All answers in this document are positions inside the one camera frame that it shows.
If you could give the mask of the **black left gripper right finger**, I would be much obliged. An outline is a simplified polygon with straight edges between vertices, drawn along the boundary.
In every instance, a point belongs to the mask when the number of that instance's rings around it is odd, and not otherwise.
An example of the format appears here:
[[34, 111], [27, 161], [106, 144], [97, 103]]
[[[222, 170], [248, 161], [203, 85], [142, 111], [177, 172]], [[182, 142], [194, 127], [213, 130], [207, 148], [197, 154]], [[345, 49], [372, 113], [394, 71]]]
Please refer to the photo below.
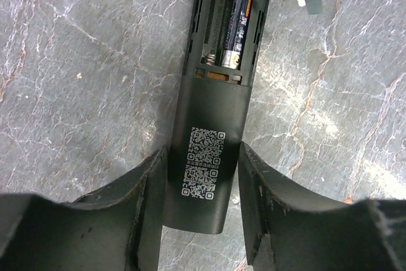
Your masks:
[[346, 204], [239, 152], [247, 263], [255, 270], [404, 270], [405, 201]]

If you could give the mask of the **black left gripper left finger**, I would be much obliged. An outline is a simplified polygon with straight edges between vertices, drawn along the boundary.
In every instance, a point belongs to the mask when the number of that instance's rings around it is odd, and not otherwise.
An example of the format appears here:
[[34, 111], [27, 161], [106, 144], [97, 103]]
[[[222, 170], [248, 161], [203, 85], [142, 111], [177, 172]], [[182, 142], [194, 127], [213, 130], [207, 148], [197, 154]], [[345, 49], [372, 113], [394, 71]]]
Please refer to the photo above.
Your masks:
[[2, 270], [156, 270], [167, 150], [73, 202], [1, 195]]

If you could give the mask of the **black remote control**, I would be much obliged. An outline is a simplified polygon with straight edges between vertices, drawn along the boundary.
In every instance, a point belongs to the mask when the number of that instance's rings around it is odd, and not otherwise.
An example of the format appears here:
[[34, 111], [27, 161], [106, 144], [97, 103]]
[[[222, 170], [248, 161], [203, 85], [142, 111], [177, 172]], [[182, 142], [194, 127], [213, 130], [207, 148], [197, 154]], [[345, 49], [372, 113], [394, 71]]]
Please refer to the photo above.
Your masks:
[[252, 0], [238, 69], [221, 66], [233, 0], [194, 0], [168, 154], [164, 224], [219, 234], [238, 163], [269, 0]]

